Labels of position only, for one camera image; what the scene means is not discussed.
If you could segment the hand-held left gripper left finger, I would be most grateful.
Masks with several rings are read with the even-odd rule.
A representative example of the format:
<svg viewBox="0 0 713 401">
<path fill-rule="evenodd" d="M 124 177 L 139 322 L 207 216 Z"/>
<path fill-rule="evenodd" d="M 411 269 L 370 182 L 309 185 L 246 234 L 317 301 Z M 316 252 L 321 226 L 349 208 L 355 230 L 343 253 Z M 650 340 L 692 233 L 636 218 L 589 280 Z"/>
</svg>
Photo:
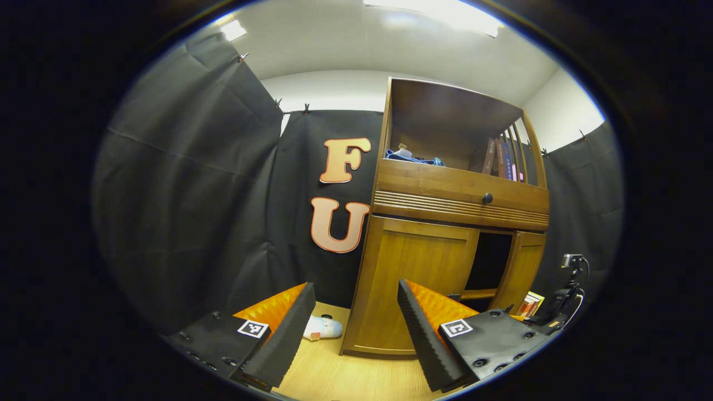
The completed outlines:
<svg viewBox="0 0 713 401">
<path fill-rule="evenodd" d="M 290 370 L 315 305 L 314 284 L 305 282 L 240 312 L 212 311 L 162 338 L 214 375 L 268 393 Z"/>
</svg>

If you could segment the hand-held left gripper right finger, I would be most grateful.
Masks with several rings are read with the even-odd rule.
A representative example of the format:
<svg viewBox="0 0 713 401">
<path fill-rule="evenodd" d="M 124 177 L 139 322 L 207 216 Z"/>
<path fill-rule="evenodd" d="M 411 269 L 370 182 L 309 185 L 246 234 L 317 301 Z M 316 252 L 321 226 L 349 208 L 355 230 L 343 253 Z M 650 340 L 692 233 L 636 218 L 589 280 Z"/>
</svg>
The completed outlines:
<svg viewBox="0 0 713 401">
<path fill-rule="evenodd" d="M 397 302 L 430 390 L 448 393 L 498 375 L 540 350 L 560 318 L 540 324 L 508 309 L 477 312 L 410 280 Z"/>
</svg>

